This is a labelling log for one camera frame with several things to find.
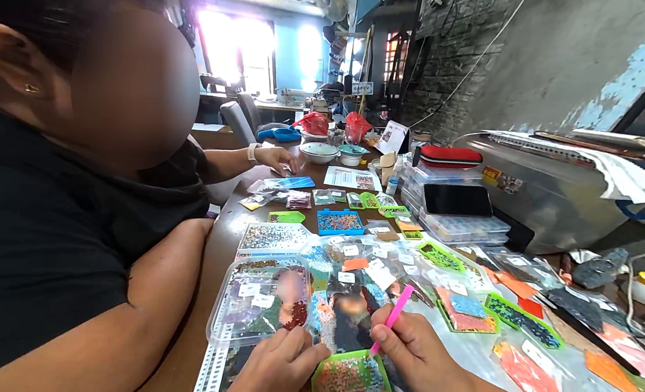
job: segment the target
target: white watch strap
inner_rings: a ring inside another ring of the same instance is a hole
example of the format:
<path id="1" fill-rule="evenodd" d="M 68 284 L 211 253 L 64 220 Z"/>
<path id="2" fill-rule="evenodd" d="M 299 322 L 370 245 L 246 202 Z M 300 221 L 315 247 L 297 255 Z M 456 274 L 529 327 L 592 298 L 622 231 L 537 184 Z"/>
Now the white watch strap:
<path id="1" fill-rule="evenodd" d="M 255 159 L 255 148 L 257 147 L 262 147 L 262 145 L 259 143 L 252 143 L 247 147 L 247 160 L 253 166 L 259 163 L 257 162 L 257 159 Z"/>

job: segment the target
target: pink pen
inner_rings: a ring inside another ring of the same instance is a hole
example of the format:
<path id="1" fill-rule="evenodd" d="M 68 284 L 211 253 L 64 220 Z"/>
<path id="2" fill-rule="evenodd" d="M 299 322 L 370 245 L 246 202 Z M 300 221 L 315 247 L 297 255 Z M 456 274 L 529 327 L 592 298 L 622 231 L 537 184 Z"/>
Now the pink pen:
<path id="1" fill-rule="evenodd" d="M 400 294 L 400 298 L 398 298 L 398 302 L 390 312 L 390 316 L 388 316 L 388 319 L 385 320 L 385 326 L 387 326 L 388 328 L 393 328 L 393 324 L 395 324 L 395 321 L 400 316 L 400 312 L 403 311 L 403 307 L 405 307 L 405 304 L 407 303 L 407 300 L 410 299 L 413 291 L 414 287 L 412 287 L 412 285 L 405 285 L 405 290 L 403 290 L 403 293 Z M 376 354 L 378 354 L 379 350 L 380 344 L 378 342 L 373 343 L 373 346 L 370 347 L 370 356 L 375 356 Z"/>

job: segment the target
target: black phone screen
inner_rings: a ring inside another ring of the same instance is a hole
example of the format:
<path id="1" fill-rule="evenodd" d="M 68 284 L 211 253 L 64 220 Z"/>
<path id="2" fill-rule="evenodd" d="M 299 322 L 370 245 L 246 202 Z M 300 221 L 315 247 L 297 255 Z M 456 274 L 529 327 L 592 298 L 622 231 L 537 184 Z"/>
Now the black phone screen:
<path id="1" fill-rule="evenodd" d="M 438 215 L 492 216 L 487 189 L 478 185 L 424 185 L 426 212 Z"/>

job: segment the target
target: brick wall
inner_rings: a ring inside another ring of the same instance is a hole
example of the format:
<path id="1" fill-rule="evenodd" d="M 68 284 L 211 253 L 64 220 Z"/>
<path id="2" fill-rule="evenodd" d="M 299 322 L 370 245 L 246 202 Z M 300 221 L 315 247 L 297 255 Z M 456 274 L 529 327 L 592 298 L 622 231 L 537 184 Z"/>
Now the brick wall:
<path id="1" fill-rule="evenodd" d="M 423 11 L 417 38 L 432 37 L 431 47 L 423 49 L 428 50 L 428 58 L 418 79 L 419 84 L 407 90 L 403 123 L 408 126 L 435 111 L 440 102 L 449 96 L 475 65 L 477 58 L 494 39 L 518 3 L 517 0 L 444 0 L 447 5 L 427 7 L 428 0 L 424 1 L 426 10 Z M 452 10 L 451 1 L 456 2 Z M 475 93 L 487 79 L 494 59 L 504 46 L 501 39 L 502 37 L 492 45 L 473 74 L 438 113 L 413 129 L 431 131 L 432 140 L 441 144 L 455 139 L 461 133 L 472 131 L 461 128 L 471 109 Z"/>

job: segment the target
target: red plastic bag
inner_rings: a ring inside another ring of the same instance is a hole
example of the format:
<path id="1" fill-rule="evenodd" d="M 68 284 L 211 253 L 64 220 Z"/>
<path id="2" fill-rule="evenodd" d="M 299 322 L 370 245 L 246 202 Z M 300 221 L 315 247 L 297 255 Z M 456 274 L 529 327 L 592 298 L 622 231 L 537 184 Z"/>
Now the red plastic bag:
<path id="1" fill-rule="evenodd" d="M 301 124 L 303 130 L 312 135 L 327 136 L 327 116 L 319 111 L 311 111 L 301 120 L 294 122 L 293 126 L 298 124 Z"/>
<path id="2" fill-rule="evenodd" d="M 347 114 L 347 126 L 344 130 L 347 133 L 347 138 L 354 143 L 359 144 L 361 142 L 363 135 L 366 134 L 371 128 L 373 128 L 366 119 L 362 117 L 361 114 L 352 111 Z"/>

